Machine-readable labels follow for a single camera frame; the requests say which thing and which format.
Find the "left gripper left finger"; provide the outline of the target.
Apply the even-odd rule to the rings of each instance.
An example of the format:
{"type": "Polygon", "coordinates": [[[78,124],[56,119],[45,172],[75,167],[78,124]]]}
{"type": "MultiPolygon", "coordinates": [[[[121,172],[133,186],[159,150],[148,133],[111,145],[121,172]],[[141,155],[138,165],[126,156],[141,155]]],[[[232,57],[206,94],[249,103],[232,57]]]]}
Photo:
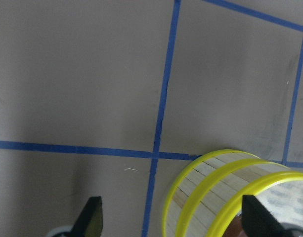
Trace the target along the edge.
{"type": "Polygon", "coordinates": [[[100,237],[103,230],[101,197],[90,197],[74,223],[70,237],[100,237]]]}

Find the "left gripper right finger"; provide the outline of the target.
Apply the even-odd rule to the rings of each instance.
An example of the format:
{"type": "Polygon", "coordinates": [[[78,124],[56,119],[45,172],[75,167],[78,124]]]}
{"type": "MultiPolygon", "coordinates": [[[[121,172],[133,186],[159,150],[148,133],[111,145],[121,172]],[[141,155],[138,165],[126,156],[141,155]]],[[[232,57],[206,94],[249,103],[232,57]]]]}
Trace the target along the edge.
{"type": "Polygon", "coordinates": [[[253,195],[242,197],[242,228],[248,237],[289,237],[290,231],[270,214],[253,195]]]}

